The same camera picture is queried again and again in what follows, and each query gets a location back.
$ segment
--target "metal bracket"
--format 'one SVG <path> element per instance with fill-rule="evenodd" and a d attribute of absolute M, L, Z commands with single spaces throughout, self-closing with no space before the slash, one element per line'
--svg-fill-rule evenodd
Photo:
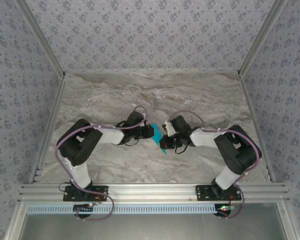
<path fill-rule="evenodd" d="M 234 200 L 231 198 L 231 196 L 234 196 L 236 200 L 240 201 L 241 193 L 238 188 L 235 186 L 230 187 L 229 190 L 227 190 L 226 194 L 222 199 L 217 198 L 216 195 L 212 191 L 212 186 L 210 185 L 197 185 L 195 187 L 195 193 L 196 193 L 196 199 L 198 201 L 232 201 Z"/>
<path fill-rule="evenodd" d="M 108 186 L 91 186 L 88 190 L 108 194 Z M 106 202 L 107 197 L 103 195 L 82 192 L 75 186 L 66 186 L 63 194 L 64 202 Z"/>

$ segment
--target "marble surface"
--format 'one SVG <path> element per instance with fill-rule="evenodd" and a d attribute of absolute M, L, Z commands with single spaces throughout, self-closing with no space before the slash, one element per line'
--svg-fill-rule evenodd
<path fill-rule="evenodd" d="M 144 106 L 149 123 L 162 125 L 179 110 L 192 110 L 206 128 L 240 125 L 257 143 L 257 134 L 237 73 L 80 73 L 65 76 L 65 92 L 44 161 L 41 182 L 61 183 L 69 178 L 54 156 L 57 140 L 80 118 L 113 125 L 126 120 L 136 105 Z M 196 116 L 183 114 L 191 127 Z M 95 183 L 205 183 L 225 166 L 217 148 L 188 147 L 167 155 L 150 139 L 135 146 L 99 144 L 88 160 Z M 263 159 L 243 181 L 264 182 Z"/>

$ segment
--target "wall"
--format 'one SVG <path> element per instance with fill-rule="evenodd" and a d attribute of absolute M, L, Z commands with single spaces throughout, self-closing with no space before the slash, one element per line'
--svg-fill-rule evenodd
<path fill-rule="evenodd" d="M 273 0 L 27 0 L 71 71 L 237 70 Z"/>
<path fill-rule="evenodd" d="M 288 0 L 244 79 L 300 223 L 300 0 Z"/>
<path fill-rule="evenodd" d="M 58 82 L 13 0 L 0 0 L 0 239 L 29 180 Z"/>

